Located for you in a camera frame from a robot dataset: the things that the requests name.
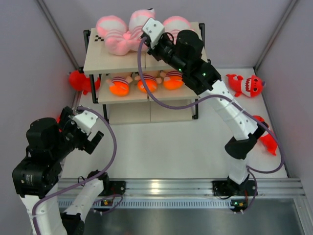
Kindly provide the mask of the pink striped plush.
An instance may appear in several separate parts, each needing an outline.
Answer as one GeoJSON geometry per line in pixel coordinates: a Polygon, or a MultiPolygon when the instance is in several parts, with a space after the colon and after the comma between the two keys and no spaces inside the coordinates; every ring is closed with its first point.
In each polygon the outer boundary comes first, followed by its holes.
{"type": "Polygon", "coordinates": [[[109,53],[123,56],[130,51],[128,42],[131,33],[121,18],[114,15],[101,17],[95,28],[98,36],[104,39],[105,47],[109,53]]]}
{"type": "Polygon", "coordinates": [[[125,34],[126,46],[129,51],[138,51],[142,28],[149,18],[155,18],[156,13],[153,8],[140,9],[132,13],[129,21],[128,32],[125,34]]]}

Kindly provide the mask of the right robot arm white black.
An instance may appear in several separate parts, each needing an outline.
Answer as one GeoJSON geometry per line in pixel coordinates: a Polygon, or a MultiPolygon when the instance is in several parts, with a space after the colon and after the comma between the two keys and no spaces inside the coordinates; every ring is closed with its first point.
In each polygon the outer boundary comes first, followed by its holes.
{"type": "Polygon", "coordinates": [[[157,61],[162,60],[181,72],[184,84],[199,96],[199,101],[208,99],[231,130],[233,136],[224,148],[232,162],[222,190],[227,195],[245,191],[251,176],[246,157],[264,134],[265,125],[238,104],[217,70],[201,58],[204,44],[196,32],[182,30],[176,39],[166,32],[160,32],[155,37],[143,33],[140,44],[146,45],[148,54],[157,61]]]}

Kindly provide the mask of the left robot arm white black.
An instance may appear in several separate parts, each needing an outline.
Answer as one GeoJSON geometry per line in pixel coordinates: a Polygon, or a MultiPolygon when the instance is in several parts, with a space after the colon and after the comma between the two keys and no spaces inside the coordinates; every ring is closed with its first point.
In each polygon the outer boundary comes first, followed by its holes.
{"type": "Polygon", "coordinates": [[[30,124],[26,132],[26,156],[14,168],[12,178],[28,213],[35,235],[81,235],[85,219],[98,195],[109,193],[111,186],[106,170],[91,172],[83,189],[64,212],[59,211],[57,194],[61,161],[73,150],[91,154],[103,138],[91,130],[101,115],[81,107],[75,113],[65,107],[57,121],[46,117],[30,124]]]}

